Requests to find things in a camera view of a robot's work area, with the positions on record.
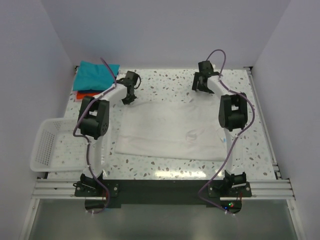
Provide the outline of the white t-shirt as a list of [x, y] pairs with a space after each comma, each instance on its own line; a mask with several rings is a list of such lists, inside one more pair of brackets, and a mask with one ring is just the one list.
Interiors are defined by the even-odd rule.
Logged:
[[118, 154], [200, 161], [224, 161], [224, 130], [213, 104], [142, 102], [122, 114]]

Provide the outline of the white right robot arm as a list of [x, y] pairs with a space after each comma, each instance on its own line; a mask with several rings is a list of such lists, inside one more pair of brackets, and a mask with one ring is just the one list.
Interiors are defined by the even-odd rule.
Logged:
[[248, 122], [246, 95], [232, 92], [222, 82], [220, 73], [214, 70], [210, 61], [198, 63], [192, 90], [213, 93], [219, 99], [218, 122], [225, 133], [227, 157], [224, 164], [224, 184], [228, 188], [246, 185], [247, 177], [244, 167], [243, 140], [240, 133]]

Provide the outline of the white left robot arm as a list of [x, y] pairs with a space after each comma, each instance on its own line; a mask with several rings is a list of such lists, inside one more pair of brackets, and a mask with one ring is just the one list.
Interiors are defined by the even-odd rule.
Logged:
[[108, 132], [111, 100], [122, 101], [124, 105], [134, 102], [137, 98], [135, 96], [135, 90], [140, 87], [141, 82], [142, 79], [140, 75], [133, 71], [128, 71], [124, 78], [115, 80], [110, 88], [95, 96], [86, 96], [82, 99], [78, 120], [73, 130], [73, 136], [86, 139], [86, 167], [91, 178], [98, 185], [102, 182], [99, 180], [99, 175], [94, 173], [90, 162], [92, 142], [89, 137], [98, 141], [99, 138]]

